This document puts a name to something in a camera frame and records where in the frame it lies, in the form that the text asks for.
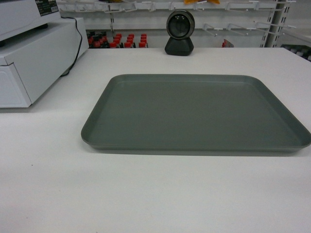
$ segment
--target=gray tray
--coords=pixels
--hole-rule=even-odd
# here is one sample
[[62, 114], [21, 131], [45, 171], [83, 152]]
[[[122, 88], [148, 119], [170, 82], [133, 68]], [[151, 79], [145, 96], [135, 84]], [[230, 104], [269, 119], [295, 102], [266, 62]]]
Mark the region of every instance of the gray tray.
[[81, 136], [96, 149], [151, 154], [295, 151], [311, 143], [261, 81], [238, 75], [116, 76]]

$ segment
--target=white counter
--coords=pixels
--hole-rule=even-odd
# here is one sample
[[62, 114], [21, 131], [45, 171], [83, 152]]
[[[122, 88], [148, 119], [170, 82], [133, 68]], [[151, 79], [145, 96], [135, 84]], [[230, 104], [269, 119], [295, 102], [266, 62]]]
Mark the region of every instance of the white counter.
[[165, 156], [84, 143], [108, 81], [126, 73], [253, 76], [311, 131], [311, 63], [285, 49], [88, 50], [33, 106], [0, 109], [1, 233], [311, 232], [311, 146]]

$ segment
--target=label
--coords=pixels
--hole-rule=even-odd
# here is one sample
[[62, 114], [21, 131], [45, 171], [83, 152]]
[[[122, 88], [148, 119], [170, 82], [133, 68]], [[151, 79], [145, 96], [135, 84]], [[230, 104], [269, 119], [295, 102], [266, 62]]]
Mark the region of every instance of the label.
[[58, 11], [56, 0], [36, 0], [35, 2], [41, 16], [46, 16]]

